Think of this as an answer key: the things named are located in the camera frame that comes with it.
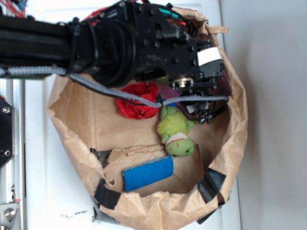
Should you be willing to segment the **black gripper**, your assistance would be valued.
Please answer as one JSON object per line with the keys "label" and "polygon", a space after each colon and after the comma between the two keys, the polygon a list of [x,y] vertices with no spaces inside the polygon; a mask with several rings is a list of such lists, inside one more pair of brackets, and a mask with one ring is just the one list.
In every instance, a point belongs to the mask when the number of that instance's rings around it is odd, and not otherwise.
{"label": "black gripper", "polygon": [[200,38],[196,24],[171,4],[134,4],[138,82],[169,84],[185,96],[209,96],[224,70],[211,38]]}

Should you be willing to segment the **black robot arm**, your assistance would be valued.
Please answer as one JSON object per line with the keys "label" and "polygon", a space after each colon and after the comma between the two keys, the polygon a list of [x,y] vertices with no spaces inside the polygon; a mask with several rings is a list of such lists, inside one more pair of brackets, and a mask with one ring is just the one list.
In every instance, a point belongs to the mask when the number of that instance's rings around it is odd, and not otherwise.
{"label": "black robot arm", "polygon": [[200,94],[215,89],[224,62],[212,40],[169,7],[122,0],[68,23],[0,17],[3,78],[88,73],[112,88],[135,81],[169,83]]}

